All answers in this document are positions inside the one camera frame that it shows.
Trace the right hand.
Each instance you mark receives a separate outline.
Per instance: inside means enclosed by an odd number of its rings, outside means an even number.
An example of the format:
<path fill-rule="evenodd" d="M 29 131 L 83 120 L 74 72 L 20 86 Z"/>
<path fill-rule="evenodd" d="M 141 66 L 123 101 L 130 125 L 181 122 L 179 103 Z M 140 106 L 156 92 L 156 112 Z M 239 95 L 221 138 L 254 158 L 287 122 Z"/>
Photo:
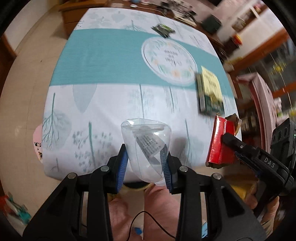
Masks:
<path fill-rule="evenodd" d="M 252 210 L 255 209 L 255 207 L 258 204 L 258 201 L 255 197 L 256 192 L 257 192 L 257 185 L 254 184 L 244 201 L 246 205 Z M 274 198 L 273 201 L 269 202 L 269 204 L 267 204 L 266 206 L 266 213 L 263 215 L 263 218 L 260 223 L 263 229 L 265 230 L 267 236 L 269 236 L 273 232 L 274 219 L 275 219 L 279 204 L 280 204 L 280 197 L 277 196 L 276 198 Z"/>

